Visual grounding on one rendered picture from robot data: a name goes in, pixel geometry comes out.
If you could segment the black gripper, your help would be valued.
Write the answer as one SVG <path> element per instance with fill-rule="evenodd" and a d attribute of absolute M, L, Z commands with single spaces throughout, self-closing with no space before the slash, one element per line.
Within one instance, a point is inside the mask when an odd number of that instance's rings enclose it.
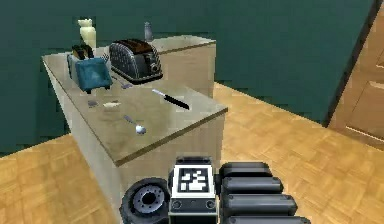
<path fill-rule="evenodd" d="M 119 208 L 123 224 L 168 224 L 170 194 L 162 178 L 145 178 L 124 194 Z"/>

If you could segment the beige kitchen counter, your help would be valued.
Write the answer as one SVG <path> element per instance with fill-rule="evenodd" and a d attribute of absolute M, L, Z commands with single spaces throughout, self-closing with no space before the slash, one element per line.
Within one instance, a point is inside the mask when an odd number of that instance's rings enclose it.
<path fill-rule="evenodd" d="M 216 45 L 191 35 L 156 39 L 160 80 L 128 87 L 116 77 L 109 89 L 87 94 L 69 77 L 66 54 L 43 63 L 72 136 L 113 209 L 125 191 L 146 177 L 166 178 L 179 156 L 209 156 L 220 164 L 227 107 L 214 101 Z M 184 109 L 152 92 L 157 89 L 189 105 Z M 119 102 L 105 108 L 104 103 Z M 137 134 L 128 115 L 146 128 Z"/>

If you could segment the silver spoon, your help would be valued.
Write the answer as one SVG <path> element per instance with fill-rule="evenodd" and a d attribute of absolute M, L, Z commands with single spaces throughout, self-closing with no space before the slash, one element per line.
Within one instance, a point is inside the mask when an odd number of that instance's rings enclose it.
<path fill-rule="evenodd" d="M 137 134 L 145 134 L 146 133 L 146 128 L 144 126 L 137 124 L 128 115 L 125 115 L 124 119 L 135 126 L 135 132 Z"/>

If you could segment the black chrome toaster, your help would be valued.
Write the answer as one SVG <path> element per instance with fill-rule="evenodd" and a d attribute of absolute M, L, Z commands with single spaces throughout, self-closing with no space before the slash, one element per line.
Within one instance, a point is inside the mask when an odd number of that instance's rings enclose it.
<path fill-rule="evenodd" d="M 158 52 L 139 39 L 124 39 L 109 45 L 111 70 L 134 85 L 163 77 Z"/>

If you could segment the grey pepper shaker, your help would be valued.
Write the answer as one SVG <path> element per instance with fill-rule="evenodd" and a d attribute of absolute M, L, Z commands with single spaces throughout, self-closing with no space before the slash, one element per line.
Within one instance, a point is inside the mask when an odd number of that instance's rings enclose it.
<path fill-rule="evenodd" d="M 153 41 L 153 33 L 152 33 L 152 27 L 150 22 L 144 23 L 144 37 L 146 42 Z"/>

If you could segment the wooden room door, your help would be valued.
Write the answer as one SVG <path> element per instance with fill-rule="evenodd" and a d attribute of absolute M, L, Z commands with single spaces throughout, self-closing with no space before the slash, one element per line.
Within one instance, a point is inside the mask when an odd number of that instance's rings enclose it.
<path fill-rule="evenodd" d="M 384 151 L 384 0 L 375 0 L 328 127 Z"/>

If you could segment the black handled knife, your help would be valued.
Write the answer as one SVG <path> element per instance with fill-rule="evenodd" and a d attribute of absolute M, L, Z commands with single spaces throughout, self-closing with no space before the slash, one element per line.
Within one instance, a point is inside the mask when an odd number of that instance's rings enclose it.
<path fill-rule="evenodd" d="M 166 100 L 167 102 L 169 102 L 171 104 L 177 105 L 177 106 L 184 108 L 184 109 L 187 109 L 187 110 L 190 109 L 189 105 L 186 104 L 185 102 L 180 101 L 180 100 L 178 100 L 172 96 L 169 96 L 169 95 L 167 95 L 167 94 L 165 94 L 165 93 L 163 93 L 157 89 L 152 89 L 152 92 L 162 96 L 164 100 Z"/>

